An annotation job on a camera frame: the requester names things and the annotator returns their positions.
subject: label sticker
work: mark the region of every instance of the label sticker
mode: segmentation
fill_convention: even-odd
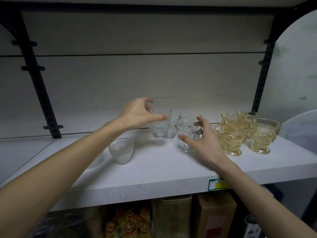
[[[208,191],[219,190],[219,189],[229,189],[230,185],[224,181],[224,179],[213,179],[209,180]]]

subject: shelf bracket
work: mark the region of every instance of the shelf bracket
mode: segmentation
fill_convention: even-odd
[[[46,129],[50,130],[52,138],[61,138],[59,129],[63,126],[57,124],[41,75],[41,71],[44,71],[45,68],[37,64],[32,48],[36,46],[37,43],[30,41],[21,11],[16,3],[0,2],[0,24],[2,24],[14,36],[15,40],[11,43],[13,45],[18,45],[21,49],[26,64],[26,66],[22,66],[21,69],[23,71],[28,71],[31,76],[38,100],[46,119]]]

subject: storage shelf unit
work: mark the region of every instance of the storage shelf unit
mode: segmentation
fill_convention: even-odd
[[[81,137],[65,135],[55,140],[3,184]],[[121,137],[135,140],[132,160],[115,164],[106,149],[103,162],[86,170],[52,210],[206,192],[209,180],[219,178],[195,155],[182,152],[175,139],[156,139],[149,131],[130,131]],[[269,155],[260,155],[243,145],[241,156],[229,158],[259,184],[317,176],[314,153],[281,137],[270,149]]]
[[[154,97],[155,108],[189,109],[212,123],[224,112],[257,111],[275,41],[317,8],[317,0],[6,1],[0,23],[11,34],[0,28],[1,161],[12,165],[10,174],[27,163],[2,185],[84,135],[71,133],[115,118],[139,95]],[[32,79],[21,71],[23,57]],[[6,139],[49,135],[45,124],[60,139]],[[175,140],[154,139],[147,130],[123,137],[136,139],[132,161],[117,165],[105,150],[104,162],[86,170],[52,210],[204,192],[218,178]],[[21,156],[28,142],[36,152]],[[242,156],[230,158],[260,184],[317,177],[313,153],[280,137],[270,149],[265,156],[243,146]]]

